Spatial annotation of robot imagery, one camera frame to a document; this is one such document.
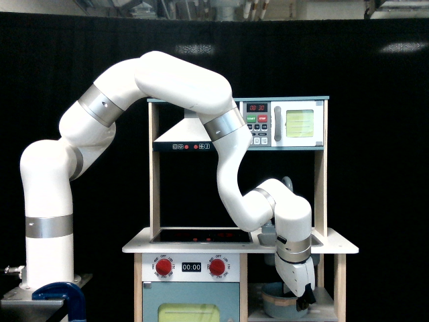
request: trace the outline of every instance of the green button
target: green button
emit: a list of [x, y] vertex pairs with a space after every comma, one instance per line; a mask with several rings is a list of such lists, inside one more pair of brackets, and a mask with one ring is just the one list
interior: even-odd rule
[[247, 116], [248, 123], [256, 123], [256, 115], [248, 115]]

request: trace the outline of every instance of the black curtain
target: black curtain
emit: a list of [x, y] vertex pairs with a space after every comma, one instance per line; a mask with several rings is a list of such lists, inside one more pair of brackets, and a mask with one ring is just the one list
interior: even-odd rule
[[[216, 23], [2, 13], [0, 44], [0, 268], [25, 263], [25, 147], [57, 140], [62, 114], [108, 67], [160, 50], [222, 74], [234, 97], [329, 95], [328, 226], [360, 248], [347, 256], [347, 319], [425, 315], [429, 20]], [[75, 271], [94, 274], [85, 290], [89, 321], [133, 316], [133, 256], [121, 248], [149, 225], [147, 103], [134, 105], [117, 121], [111, 147], [72, 182]], [[163, 110], [164, 129], [181, 113]], [[311, 200], [312, 157], [249, 153], [241, 188], [290, 175]], [[231, 224], [221, 207], [207, 206], [212, 196], [219, 205], [216, 161], [210, 153], [162, 156], [165, 224]], [[263, 280], [265, 268], [249, 278]]]

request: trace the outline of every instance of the oven window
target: oven window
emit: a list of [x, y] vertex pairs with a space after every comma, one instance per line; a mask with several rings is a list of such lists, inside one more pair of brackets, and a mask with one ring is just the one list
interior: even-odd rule
[[288, 138], [311, 138], [314, 135], [314, 111], [288, 110], [285, 125]]
[[221, 322], [221, 313], [213, 304], [165, 303], [158, 309], [158, 321]]

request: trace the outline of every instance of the digital timer display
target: digital timer display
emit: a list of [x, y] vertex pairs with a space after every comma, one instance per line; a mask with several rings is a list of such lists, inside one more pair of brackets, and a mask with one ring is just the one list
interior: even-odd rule
[[182, 263], [182, 272], [201, 272], [201, 263]]
[[247, 104], [248, 113], [267, 113], [268, 112], [268, 103], [248, 103]]

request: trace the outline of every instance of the ceiling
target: ceiling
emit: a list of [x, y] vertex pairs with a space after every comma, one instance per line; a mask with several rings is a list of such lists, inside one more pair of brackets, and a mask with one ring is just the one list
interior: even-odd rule
[[386, 19], [429, 17], [429, 0], [0, 0], [0, 11], [215, 21]]

